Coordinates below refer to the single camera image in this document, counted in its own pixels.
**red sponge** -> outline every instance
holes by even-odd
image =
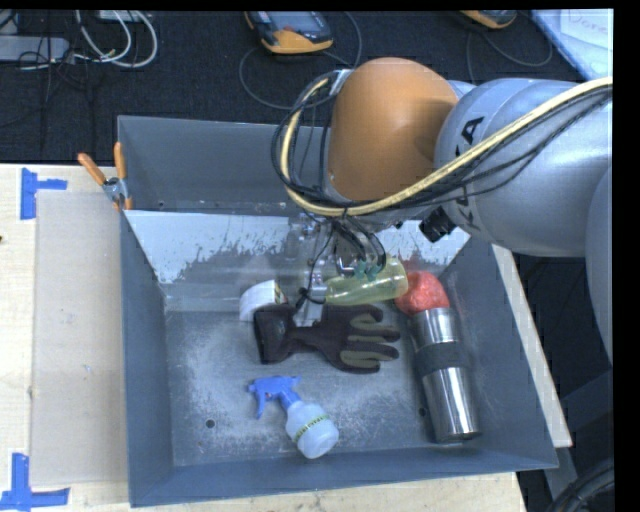
[[[409,290],[395,299],[395,304],[404,314],[412,316],[433,308],[448,308],[449,297],[442,283],[426,270],[407,273]]]

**stainless steel bottle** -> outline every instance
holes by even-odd
[[[469,379],[469,357],[452,308],[413,315],[409,329],[436,442],[455,443],[480,434]]]

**wooden table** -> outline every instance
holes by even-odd
[[[37,172],[40,180],[52,177],[67,180],[65,191],[39,191],[36,200],[43,194],[57,194],[56,200],[68,201],[69,194],[100,192],[97,200],[108,204],[108,199],[80,166],[46,165],[0,165],[0,490],[10,486],[11,454],[21,452],[30,455],[32,432],[34,318],[36,318],[36,261],[38,218],[20,220],[20,171],[28,167]],[[113,168],[104,168],[107,176],[115,176]],[[508,287],[522,293],[519,281],[513,280],[511,255],[499,252],[503,266],[503,279]],[[91,289],[86,289],[90,298]],[[523,336],[525,353],[534,371],[536,384],[545,391],[540,396],[544,401],[545,415],[556,447],[569,446],[571,438],[567,431],[550,373],[539,350],[537,335],[528,308],[520,308],[516,320]],[[78,436],[90,436],[77,432]],[[114,447],[113,453],[122,447]],[[53,490],[56,487],[39,487],[32,482],[34,491]],[[53,507],[65,510],[124,511],[129,510],[126,481],[102,480],[65,482],[71,487],[69,504]],[[212,503],[157,507],[158,510],[211,510]],[[305,511],[324,510],[346,512],[368,511],[442,511],[442,512],[515,512],[525,511],[524,502],[516,475],[493,474],[472,477],[455,477],[393,485],[349,488],[299,494],[265,496],[259,498],[231,499],[215,502],[215,510],[242,511]]]

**black glove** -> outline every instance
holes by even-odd
[[[254,313],[254,328],[263,363],[283,361],[295,352],[318,350],[339,370],[375,373],[380,361],[399,357],[385,345],[400,338],[394,327],[379,325],[382,310],[370,304],[324,305],[322,318],[311,327],[296,327],[295,309],[287,304],[266,306]]]

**spray bottle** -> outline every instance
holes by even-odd
[[[258,399],[258,419],[267,401],[280,400],[287,412],[287,434],[305,457],[316,459],[335,446],[339,433],[322,407],[303,402],[292,390],[298,382],[300,377],[265,377],[254,380],[249,391]]]

